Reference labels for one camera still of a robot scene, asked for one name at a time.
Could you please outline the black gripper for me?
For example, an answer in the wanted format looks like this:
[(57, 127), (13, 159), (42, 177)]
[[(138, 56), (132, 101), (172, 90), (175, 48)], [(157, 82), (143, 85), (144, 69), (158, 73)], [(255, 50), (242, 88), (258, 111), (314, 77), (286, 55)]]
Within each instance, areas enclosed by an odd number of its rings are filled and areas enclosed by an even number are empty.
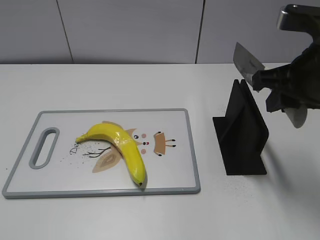
[[(307, 108), (320, 108), (320, 43), (313, 42), (291, 64), (272, 69), (258, 70), (252, 76), (252, 88), (270, 90), (265, 100), (266, 111), (276, 112), (285, 109), (306, 111)], [(292, 93), (298, 98), (286, 95)]]

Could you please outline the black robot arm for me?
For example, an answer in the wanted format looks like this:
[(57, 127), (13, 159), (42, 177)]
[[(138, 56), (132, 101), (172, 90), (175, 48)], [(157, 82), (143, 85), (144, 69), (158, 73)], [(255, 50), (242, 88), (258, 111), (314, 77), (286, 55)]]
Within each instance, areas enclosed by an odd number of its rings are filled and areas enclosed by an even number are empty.
[(255, 91), (271, 90), (266, 99), (270, 113), (287, 108), (320, 107), (320, 9), (315, 6), (288, 4), (283, 8), (279, 28), (307, 33), (312, 43), (290, 64), (259, 70), (252, 77)]

